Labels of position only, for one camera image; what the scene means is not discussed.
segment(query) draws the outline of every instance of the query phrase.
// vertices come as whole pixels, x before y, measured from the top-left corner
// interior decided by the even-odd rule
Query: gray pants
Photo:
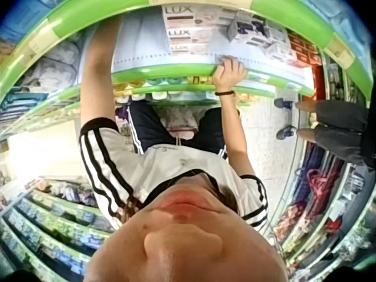
[[[317,144],[348,163],[364,165],[361,139],[368,110],[354,103],[320,100],[316,113],[320,123],[314,129]]]

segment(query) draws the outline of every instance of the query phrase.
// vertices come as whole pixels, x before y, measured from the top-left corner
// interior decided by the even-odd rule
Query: nose
[[[223,251],[222,239],[193,224],[171,224],[145,238],[145,251],[150,267],[159,275],[183,281],[179,276],[205,273]]]

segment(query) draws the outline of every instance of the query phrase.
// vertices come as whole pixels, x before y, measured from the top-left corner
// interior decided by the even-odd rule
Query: black shorts
[[[316,113],[320,123],[314,129],[317,144],[348,163],[364,165],[361,139],[368,110],[355,103],[320,100]]]
[[[149,102],[132,102],[128,107],[128,118],[135,152],[144,154],[149,147],[158,144],[179,144],[160,122],[160,117]],[[181,139],[180,142],[182,146],[212,152],[226,159],[221,108],[207,110],[200,119],[199,130],[194,137],[190,140]]]

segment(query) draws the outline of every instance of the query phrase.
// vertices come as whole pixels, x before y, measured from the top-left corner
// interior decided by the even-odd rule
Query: hand
[[[235,58],[222,58],[222,64],[217,67],[213,75],[216,92],[228,92],[241,82],[248,74],[248,70]]]

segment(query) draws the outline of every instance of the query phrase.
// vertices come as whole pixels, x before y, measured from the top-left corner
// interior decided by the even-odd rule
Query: blue package
[[[64,0],[17,0],[0,25],[0,40],[19,43],[34,26]]]

